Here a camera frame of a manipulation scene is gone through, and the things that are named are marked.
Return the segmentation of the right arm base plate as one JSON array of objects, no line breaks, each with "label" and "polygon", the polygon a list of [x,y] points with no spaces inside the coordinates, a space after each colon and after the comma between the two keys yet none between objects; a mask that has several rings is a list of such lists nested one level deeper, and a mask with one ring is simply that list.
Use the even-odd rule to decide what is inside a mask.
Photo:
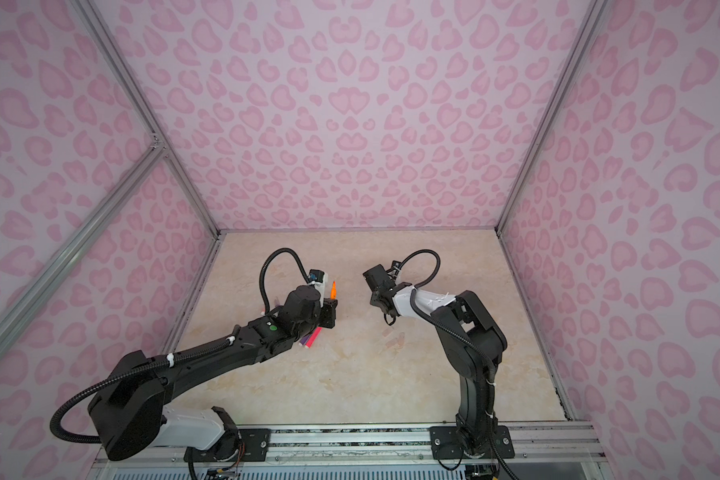
[{"label": "right arm base plate", "polygon": [[466,440],[455,425],[440,425],[428,428],[432,457],[436,460],[492,460],[494,453],[506,459],[516,456],[510,431],[505,425],[498,425],[493,434],[493,446],[486,442],[473,453],[466,450]]}]

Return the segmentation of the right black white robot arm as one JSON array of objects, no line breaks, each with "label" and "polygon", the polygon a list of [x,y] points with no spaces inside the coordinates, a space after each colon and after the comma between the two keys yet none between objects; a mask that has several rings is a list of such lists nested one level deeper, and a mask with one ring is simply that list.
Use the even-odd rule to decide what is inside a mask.
[{"label": "right black white robot arm", "polygon": [[496,373],[508,347],[506,336],[476,293],[437,294],[398,282],[380,264],[363,273],[370,304],[395,320],[417,318],[433,326],[446,359],[458,373],[460,406],[455,416],[465,453],[486,451],[495,436]]}]

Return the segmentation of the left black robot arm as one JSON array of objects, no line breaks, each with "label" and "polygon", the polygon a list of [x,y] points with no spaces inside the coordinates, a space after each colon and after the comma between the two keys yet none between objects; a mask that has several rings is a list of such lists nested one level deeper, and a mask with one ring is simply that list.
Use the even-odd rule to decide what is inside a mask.
[{"label": "left black robot arm", "polygon": [[337,299],[313,285],[291,291],[284,305],[237,325],[226,337],[167,355],[132,352],[95,393],[88,406],[101,444],[111,461],[147,448],[184,447],[194,460],[228,460],[238,455],[242,435],[222,407],[173,408],[171,402],[232,370],[263,363],[292,348],[317,328],[332,328]]}]

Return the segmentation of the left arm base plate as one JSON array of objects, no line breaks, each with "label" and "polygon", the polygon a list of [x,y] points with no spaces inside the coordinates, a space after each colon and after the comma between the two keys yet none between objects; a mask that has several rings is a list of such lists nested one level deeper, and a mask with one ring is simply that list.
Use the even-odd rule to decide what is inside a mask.
[{"label": "left arm base plate", "polygon": [[184,453],[187,463],[263,462],[269,449],[272,430],[243,428],[225,432],[208,449],[188,447]]}]

